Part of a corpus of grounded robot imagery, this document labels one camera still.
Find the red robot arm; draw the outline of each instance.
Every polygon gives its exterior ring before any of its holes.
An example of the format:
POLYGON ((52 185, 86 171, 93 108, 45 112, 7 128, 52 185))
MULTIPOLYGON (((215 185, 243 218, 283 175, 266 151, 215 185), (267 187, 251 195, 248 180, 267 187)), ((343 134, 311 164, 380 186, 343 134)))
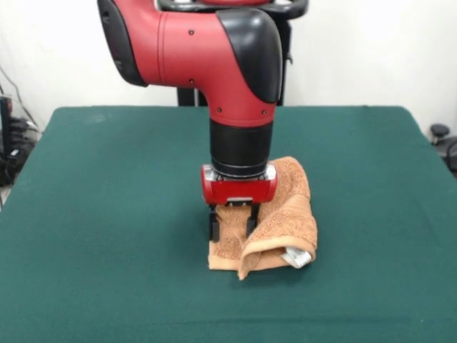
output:
POLYGON ((211 150, 211 166, 201 171, 206 202, 213 207, 238 199, 271 201, 277 180, 268 157, 282 80, 273 19, 252 8, 157 11, 154 0, 98 0, 98 5, 125 81, 194 88, 205 95, 211 150))

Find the black cable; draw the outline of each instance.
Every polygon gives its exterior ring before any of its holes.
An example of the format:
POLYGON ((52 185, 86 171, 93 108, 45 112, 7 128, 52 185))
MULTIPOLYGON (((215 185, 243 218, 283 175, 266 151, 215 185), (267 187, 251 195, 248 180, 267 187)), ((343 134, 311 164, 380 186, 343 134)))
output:
POLYGON ((34 125, 36 127, 38 127, 38 124, 36 123, 35 119, 30 114, 30 112, 27 110, 27 108, 24 106, 24 103, 22 102, 21 94, 19 93, 18 86, 13 82, 13 80, 10 79, 10 77, 8 76, 8 74, 5 72, 5 70, 2 68, 1 65, 0 65, 0 72, 5 76, 5 79, 14 87, 14 90, 16 91, 16 95, 17 95, 17 100, 18 100, 19 104, 21 105, 22 109, 24 110, 24 112, 26 112, 26 115, 28 116, 28 118, 30 118, 31 122, 34 123, 34 125))

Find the brown towel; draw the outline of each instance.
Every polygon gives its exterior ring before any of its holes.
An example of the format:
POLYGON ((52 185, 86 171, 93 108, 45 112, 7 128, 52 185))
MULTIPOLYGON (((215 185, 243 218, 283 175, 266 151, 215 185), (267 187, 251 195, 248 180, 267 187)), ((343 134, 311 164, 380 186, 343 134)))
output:
POLYGON ((290 266, 293 252, 307 252, 316 259, 317 225, 311 213, 311 191, 305 171, 292 157, 272 161, 278 174, 275 197, 261 205, 258 226, 246 239, 250 207, 219 206, 220 239, 209 243, 209 269, 237 270, 243 280, 250 271, 290 266))

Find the table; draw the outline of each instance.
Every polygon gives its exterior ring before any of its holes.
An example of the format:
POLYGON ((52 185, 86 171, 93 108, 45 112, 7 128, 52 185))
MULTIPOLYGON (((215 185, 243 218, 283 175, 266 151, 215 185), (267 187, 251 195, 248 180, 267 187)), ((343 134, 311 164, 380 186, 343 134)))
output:
POLYGON ((0 214, 0 342, 454 342, 457 183, 401 107, 284 107, 317 260, 207 267, 205 108, 58 109, 0 214))

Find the white wall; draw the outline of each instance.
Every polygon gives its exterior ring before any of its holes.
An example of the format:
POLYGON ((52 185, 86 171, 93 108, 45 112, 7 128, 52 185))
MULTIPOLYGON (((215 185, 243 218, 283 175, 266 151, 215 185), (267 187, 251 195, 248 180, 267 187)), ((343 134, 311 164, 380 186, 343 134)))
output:
MULTIPOLYGON (((176 104, 174 89, 117 74, 96 0, 0 0, 0 9, 0 64, 42 126, 59 106, 176 104)), ((457 130, 456 19, 454 0, 311 0, 292 22, 286 105, 401 105, 424 131, 436 121, 457 130)))

